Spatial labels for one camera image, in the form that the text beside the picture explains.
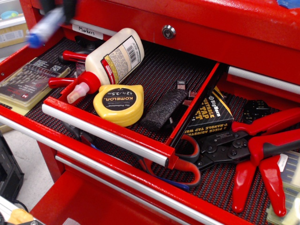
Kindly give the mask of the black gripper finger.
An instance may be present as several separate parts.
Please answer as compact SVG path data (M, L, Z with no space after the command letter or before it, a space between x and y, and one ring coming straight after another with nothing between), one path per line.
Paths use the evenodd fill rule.
M63 0L65 24L70 24L70 21L75 16L76 4L77 0Z
M45 14L56 8L55 0L39 0Z

